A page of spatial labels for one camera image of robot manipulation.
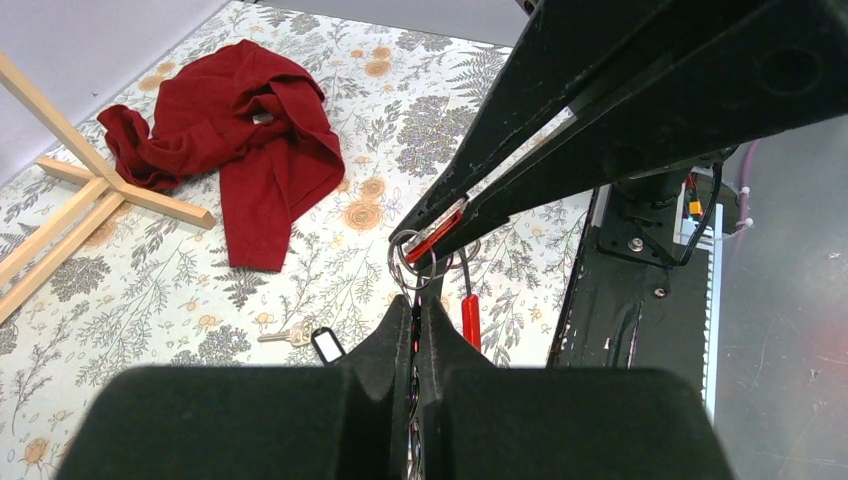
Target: floral tablecloth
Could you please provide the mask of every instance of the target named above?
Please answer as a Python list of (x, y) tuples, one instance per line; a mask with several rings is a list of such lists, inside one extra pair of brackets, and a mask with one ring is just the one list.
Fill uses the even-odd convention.
[[(299, 62), (324, 89), (345, 180), (296, 222), (279, 274), (227, 266), (217, 173), (174, 193), (213, 212), (211, 231), (124, 204), (0, 327), (0, 478), (54, 473), (88, 403), (131, 366), (318, 364), (303, 341), (317, 326), (354, 347), (399, 292), (385, 265), (389, 233), (450, 160), (509, 54), (233, 2), (114, 103), (150, 118), (163, 80), (244, 38)], [(111, 159), (93, 117), (78, 128)], [(65, 148), (48, 155), (78, 163)], [(75, 191), (37, 167), (0, 189), (0, 258)], [(497, 365), (544, 364), (588, 203), (584, 194), (525, 212), (483, 239), (471, 272)], [(442, 302), (455, 320), (462, 288), (450, 275)], [(288, 342), (256, 341), (279, 331)]]

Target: wooden stand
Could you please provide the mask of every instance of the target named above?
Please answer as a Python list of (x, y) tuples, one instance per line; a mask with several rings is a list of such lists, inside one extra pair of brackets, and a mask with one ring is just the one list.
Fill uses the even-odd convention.
[(203, 208), (125, 182), (2, 52), (0, 83), (88, 167), (86, 170), (47, 157), (38, 159), (36, 163), (45, 172), (80, 185), (82, 189), (0, 263), (0, 286), (6, 285), (80, 213), (95, 204), (77, 226), (47, 252), (14, 287), (0, 297), (0, 324), (6, 321), (124, 201), (199, 227), (212, 228), (215, 225), (215, 219)]

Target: gray floor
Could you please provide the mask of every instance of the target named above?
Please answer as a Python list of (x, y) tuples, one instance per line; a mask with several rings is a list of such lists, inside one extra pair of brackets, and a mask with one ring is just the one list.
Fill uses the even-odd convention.
[(262, 0), (259, 3), (510, 46), (527, 23), (527, 15), (515, 0)]

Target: red shirt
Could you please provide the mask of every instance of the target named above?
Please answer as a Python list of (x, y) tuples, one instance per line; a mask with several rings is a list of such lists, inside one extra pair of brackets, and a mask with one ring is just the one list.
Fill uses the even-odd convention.
[(162, 82), (152, 135), (124, 105), (97, 119), (133, 185), (167, 190), (220, 167), (230, 266), (279, 271), (292, 222), (344, 176), (323, 100), (300, 65), (242, 40)]

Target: screw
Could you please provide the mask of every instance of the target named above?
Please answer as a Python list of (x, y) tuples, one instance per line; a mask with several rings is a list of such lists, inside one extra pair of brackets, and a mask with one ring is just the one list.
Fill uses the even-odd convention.
[(634, 252), (641, 252), (642, 249), (645, 248), (645, 242), (643, 242), (639, 237), (631, 238), (630, 241), (627, 242), (627, 246)]

